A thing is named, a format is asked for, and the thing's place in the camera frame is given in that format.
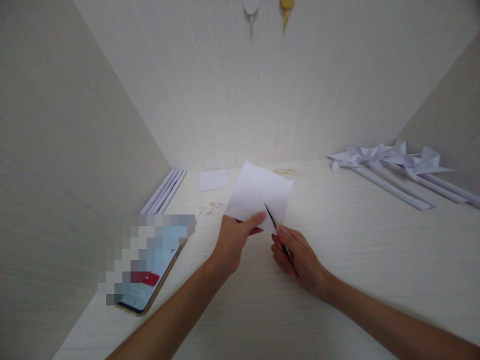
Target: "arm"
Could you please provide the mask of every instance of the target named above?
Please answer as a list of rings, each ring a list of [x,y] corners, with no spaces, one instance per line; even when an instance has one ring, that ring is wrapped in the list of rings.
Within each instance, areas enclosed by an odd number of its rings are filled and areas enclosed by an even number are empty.
[[[319,262],[305,237],[280,225],[271,249],[280,268],[317,298],[361,326],[399,359],[480,359],[480,347],[395,310],[333,276]],[[293,253],[294,266],[281,250]]]
[[[238,268],[247,237],[263,231],[256,226],[265,217],[261,212],[238,223],[224,215],[208,260],[107,359],[171,359],[217,291]]]

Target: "yellow hook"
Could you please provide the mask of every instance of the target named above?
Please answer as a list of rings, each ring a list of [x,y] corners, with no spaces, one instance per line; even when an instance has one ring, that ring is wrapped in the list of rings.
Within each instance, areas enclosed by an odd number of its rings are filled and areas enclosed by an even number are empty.
[[[283,31],[285,32],[285,27],[289,22],[290,11],[294,6],[295,0],[280,0],[280,6],[283,8],[284,17],[283,17]]]

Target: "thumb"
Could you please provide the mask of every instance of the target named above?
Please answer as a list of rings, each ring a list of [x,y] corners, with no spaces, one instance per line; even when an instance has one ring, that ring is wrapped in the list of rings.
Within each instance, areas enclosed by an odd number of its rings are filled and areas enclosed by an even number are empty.
[[[287,248],[293,250],[297,247],[297,240],[295,240],[293,236],[290,235],[285,226],[283,226],[282,224],[278,225],[276,228],[276,232],[281,243],[284,244]]]
[[[249,218],[247,221],[243,222],[243,228],[247,233],[255,229],[258,225],[264,222],[265,218],[267,217],[267,213],[265,211],[260,211]]]

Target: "paper square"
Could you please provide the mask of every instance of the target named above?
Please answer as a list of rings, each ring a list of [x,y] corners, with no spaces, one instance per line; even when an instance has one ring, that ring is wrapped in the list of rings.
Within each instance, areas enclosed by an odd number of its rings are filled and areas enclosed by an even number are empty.
[[[207,171],[200,174],[200,191],[224,188],[230,185],[227,169]]]
[[[283,224],[293,184],[293,180],[245,161],[226,206],[225,215],[246,221],[258,212],[267,211],[266,205],[276,224]],[[258,227],[277,234],[268,215]]]

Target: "hand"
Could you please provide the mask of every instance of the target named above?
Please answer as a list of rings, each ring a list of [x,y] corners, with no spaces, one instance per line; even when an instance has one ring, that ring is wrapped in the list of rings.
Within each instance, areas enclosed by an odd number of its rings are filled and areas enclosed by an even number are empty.
[[[220,234],[216,241],[211,257],[226,264],[232,273],[240,264],[242,249],[250,235],[261,233],[263,230],[257,226],[263,223],[267,213],[261,211],[245,222],[235,220],[233,217],[223,215],[221,218]]]
[[[315,297],[330,302],[336,278],[323,267],[302,233],[283,225],[279,225],[276,231],[279,236],[272,234],[275,243],[271,250],[280,269]],[[282,250],[283,245],[290,250],[293,265]]]

